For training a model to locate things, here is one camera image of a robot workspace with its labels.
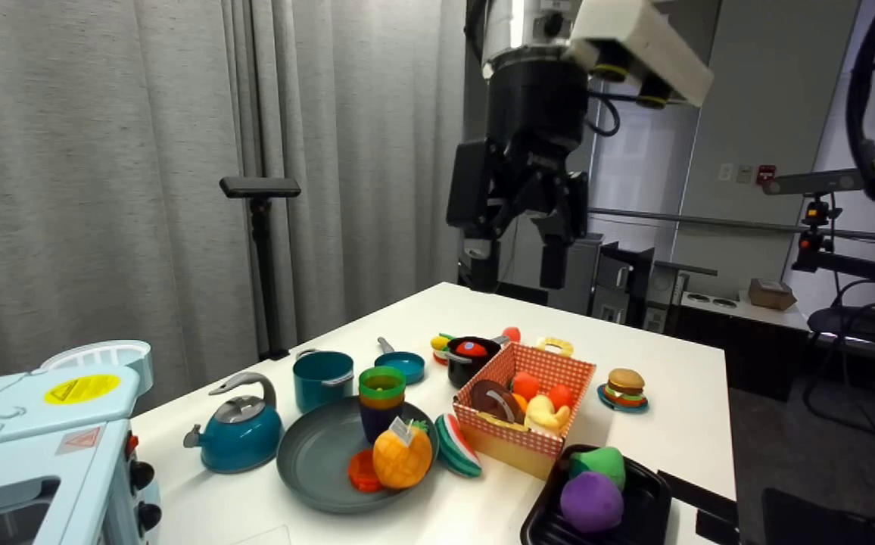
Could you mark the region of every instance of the wicker basket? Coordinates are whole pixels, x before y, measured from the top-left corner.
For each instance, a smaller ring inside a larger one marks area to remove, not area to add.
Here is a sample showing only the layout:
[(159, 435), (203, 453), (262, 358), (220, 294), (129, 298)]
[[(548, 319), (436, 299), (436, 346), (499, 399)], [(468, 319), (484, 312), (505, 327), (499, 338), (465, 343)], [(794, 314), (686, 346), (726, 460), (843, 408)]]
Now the wicker basket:
[[(505, 424), (468, 406), (468, 391), (474, 381), (490, 380), (496, 385), (510, 385), (517, 368), (532, 373), (544, 391), (555, 385), (562, 385), (576, 395), (578, 402), (573, 406), (559, 432)], [(465, 443), (474, 452), (484, 452), (510, 466), (548, 479), (555, 460), (559, 456), (565, 446), (565, 432), (576, 424), (589, 374), (594, 374), (594, 364), (573, 360), (573, 358), (530, 348), (530, 346), (505, 346), (492, 360), (486, 360), (484, 368), (478, 368), (464, 385), (464, 391), (455, 399)]]

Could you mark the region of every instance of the black tray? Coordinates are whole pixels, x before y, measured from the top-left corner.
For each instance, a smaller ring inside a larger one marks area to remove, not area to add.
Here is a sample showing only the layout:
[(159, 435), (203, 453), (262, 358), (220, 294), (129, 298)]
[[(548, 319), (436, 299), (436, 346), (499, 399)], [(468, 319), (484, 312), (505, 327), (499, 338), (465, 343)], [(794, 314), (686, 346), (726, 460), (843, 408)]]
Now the black tray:
[(594, 446), (570, 446), (559, 460), (555, 462), (544, 490), (539, 494), (535, 506), (530, 510), (522, 542), (525, 545), (662, 545), (671, 510), (669, 485), (644, 470), (643, 462), (625, 456), (628, 462), (628, 485), (625, 485), (625, 522), (619, 529), (610, 532), (578, 532), (559, 514), (559, 490), (570, 476), (570, 460), (578, 452), (594, 452)]

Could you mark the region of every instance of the gray plate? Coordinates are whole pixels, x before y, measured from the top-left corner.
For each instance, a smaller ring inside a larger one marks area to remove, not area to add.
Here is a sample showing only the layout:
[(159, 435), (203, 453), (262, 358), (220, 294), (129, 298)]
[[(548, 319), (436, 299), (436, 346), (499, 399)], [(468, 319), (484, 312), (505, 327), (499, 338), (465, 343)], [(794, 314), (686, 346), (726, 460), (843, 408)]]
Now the gray plate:
[[(433, 440), (433, 421), (422, 408), (405, 402), (404, 417), (426, 421), (426, 431)], [(417, 490), (417, 489), (404, 490), (404, 494), (355, 490), (348, 485), (348, 460), (363, 449), (366, 449), (366, 435), (363, 435), (363, 421), (356, 415), (355, 397), (336, 406), (309, 413), (283, 435), (283, 449), (278, 449), (283, 481), (293, 490), (301, 502), (317, 511), (332, 511), (332, 514), (375, 511)]]

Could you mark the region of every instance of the teal cup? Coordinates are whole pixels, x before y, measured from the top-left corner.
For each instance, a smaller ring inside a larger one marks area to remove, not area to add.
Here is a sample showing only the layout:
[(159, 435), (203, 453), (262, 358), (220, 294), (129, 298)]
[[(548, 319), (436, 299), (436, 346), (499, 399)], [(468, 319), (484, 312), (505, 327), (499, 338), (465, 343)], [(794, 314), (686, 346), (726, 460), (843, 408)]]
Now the teal cup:
[(297, 408), (314, 413), (352, 397), (355, 360), (343, 351), (309, 351), (293, 364)]

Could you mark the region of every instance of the yellow label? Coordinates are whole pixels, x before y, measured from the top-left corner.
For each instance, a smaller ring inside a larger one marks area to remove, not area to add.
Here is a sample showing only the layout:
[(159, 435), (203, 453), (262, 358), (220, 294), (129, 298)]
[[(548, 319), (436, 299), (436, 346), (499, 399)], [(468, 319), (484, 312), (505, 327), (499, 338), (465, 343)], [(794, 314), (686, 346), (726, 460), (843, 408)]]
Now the yellow label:
[(45, 406), (78, 406), (113, 395), (121, 385), (117, 374), (77, 374), (45, 391)]

